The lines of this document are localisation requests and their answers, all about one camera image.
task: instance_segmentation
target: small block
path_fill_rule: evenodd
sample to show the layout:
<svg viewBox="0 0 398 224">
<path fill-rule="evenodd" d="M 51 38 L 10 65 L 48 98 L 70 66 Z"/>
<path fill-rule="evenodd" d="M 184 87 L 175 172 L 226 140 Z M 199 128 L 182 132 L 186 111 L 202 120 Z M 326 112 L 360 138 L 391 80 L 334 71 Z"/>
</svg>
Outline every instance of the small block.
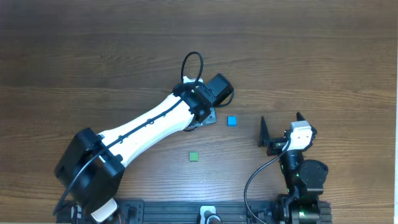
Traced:
<svg viewBox="0 0 398 224">
<path fill-rule="evenodd" d="M 228 116 L 227 117 L 227 125 L 228 125 L 228 127 L 235 127 L 236 126 L 236 117 Z"/>
<path fill-rule="evenodd" d="M 197 152 L 190 152 L 189 153 L 189 161 L 191 162 L 198 162 L 199 161 L 199 155 Z"/>
</svg>

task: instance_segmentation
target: blue cube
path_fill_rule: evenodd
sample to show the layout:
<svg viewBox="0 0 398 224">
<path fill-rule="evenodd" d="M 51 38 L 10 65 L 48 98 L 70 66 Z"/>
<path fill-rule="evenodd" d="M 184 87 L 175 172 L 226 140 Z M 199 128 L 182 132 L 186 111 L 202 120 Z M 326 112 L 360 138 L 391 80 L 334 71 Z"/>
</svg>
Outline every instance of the blue cube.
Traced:
<svg viewBox="0 0 398 224">
<path fill-rule="evenodd" d="M 236 126 L 236 117 L 228 116 L 227 117 L 227 125 L 228 125 L 228 127 L 235 127 Z"/>
</svg>

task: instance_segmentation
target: green cube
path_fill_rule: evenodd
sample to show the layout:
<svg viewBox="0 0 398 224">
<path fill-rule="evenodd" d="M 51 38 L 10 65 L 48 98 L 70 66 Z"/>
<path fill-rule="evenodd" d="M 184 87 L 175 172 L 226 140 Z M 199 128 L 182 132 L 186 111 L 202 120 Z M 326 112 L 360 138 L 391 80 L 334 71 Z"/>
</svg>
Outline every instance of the green cube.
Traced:
<svg viewBox="0 0 398 224">
<path fill-rule="evenodd" d="M 198 162 L 199 161 L 199 155 L 197 152 L 190 152 L 189 153 L 189 161 L 191 162 Z"/>
</svg>

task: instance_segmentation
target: wooden table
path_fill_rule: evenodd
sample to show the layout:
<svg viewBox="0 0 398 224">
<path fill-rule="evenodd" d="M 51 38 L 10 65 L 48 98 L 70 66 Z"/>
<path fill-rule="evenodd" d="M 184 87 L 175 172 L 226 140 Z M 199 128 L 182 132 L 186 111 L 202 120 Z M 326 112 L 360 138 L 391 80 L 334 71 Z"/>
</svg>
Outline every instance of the wooden table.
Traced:
<svg viewBox="0 0 398 224">
<path fill-rule="evenodd" d="M 329 166 L 321 198 L 334 223 L 391 223 L 396 12 L 394 0 L 0 1 L 0 221 L 53 222 L 64 187 L 52 172 L 73 135 L 158 105 L 197 50 L 203 78 L 224 73 L 234 101 L 216 124 L 137 158 L 117 197 L 242 201 L 270 159 L 256 146 L 260 117 L 281 136 L 301 111 L 318 129 L 307 159 Z M 274 164 L 249 198 L 284 192 Z"/>
</svg>

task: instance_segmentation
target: wood grain surface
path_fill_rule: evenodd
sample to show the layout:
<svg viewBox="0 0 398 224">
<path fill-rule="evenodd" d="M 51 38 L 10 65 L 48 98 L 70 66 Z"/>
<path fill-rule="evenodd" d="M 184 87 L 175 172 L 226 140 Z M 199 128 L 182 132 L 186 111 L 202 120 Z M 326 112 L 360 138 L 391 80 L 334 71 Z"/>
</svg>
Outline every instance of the wood grain surface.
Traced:
<svg viewBox="0 0 398 224">
<path fill-rule="evenodd" d="M 216 124 L 139 156 L 117 197 L 242 201 L 270 159 L 256 146 L 260 117 L 281 136 L 301 111 L 318 129 L 306 158 L 329 166 L 321 198 L 334 223 L 392 223 L 394 0 L 0 0 L 0 221 L 53 222 L 64 188 L 52 172 L 73 135 L 158 105 L 192 50 L 205 58 L 205 81 L 228 77 L 234 101 Z M 198 65 L 191 58 L 187 73 Z M 276 164 L 248 192 L 280 193 Z"/>
</svg>

